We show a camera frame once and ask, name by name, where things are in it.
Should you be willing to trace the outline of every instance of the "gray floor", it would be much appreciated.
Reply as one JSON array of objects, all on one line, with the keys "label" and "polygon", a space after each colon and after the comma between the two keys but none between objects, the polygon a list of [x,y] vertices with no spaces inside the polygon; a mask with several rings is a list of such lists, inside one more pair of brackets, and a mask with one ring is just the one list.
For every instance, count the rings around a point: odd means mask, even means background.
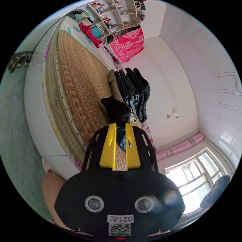
[{"label": "gray floor", "polygon": [[45,174],[41,156],[32,140],[24,109],[27,67],[6,69],[0,85],[0,154],[13,185],[44,219],[52,217],[44,203],[41,180]]}]

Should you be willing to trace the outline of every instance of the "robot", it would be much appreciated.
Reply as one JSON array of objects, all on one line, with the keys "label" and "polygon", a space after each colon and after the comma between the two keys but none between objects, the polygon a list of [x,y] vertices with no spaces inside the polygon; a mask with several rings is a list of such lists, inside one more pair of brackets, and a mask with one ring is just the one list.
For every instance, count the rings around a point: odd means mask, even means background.
[{"label": "robot", "polygon": [[158,172],[146,132],[126,124],[127,171],[115,171],[115,155],[116,123],[94,134],[83,171],[61,188],[54,208],[63,223],[108,241],[144,240],[172,229],[185,205],[177,186]]}]

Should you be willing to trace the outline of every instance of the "bookshelf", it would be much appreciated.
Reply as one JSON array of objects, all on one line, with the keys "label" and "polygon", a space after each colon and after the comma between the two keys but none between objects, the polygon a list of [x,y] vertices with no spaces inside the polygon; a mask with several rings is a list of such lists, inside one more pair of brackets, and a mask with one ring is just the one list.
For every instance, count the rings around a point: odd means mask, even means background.
[{"label": "bookshelf", "polygon": [[[75,10],[83,9],[92,16],[93,23],[90,25],[91,28],[97,26],[102,29],[103,35],[97,37],[102,39],[109,36],[117,31],[138,26],[137,24],[137,13],[134,0],[99,0],[91,1],[88,4],[82,5]],[[111,19],[108,25],[115,25],[113,28],[108,28],[103,20],[103,16],[107,19]]]}]

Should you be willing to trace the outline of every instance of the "yellow robot part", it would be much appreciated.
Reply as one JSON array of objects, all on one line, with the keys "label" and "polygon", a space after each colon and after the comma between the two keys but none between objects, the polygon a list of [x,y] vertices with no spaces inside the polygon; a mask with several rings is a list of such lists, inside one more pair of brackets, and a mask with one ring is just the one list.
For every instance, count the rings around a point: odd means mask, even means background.
[{"label": "yellow robot part", "polygon": [[134,130],[132,124],[126,124],[126,164],[127,169],[134,169],[140,167],[139,153],[134,137]]},{"label": "yellow robot part", "polygon": [[[116,158],[116,135],[117,135],[116,123],[110,124],[103,146],[103,151],[100,159],[100,167],[111,168],[115,170],[115,158]],[[133,125],[126,124],[126,164],[127,169],[134,169],[140,167],[139,153],[135,141]]]},{"label": "yellow robot part", "polygon": [[99,165],[102,168],[112,168],[113,171],[115,170],[116,157],[116,128],[116,123],[109,125],[107,136],[103,146],[103,152],[99,162]]}]

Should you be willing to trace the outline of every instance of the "qr code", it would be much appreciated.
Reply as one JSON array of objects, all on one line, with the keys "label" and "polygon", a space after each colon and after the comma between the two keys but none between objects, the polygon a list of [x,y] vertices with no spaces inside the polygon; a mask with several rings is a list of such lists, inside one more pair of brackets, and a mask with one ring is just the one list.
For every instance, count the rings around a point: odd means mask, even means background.
[{"label": "qr code", "polygon": [[109,223],[109,236],[131,236],[131,224]]}]

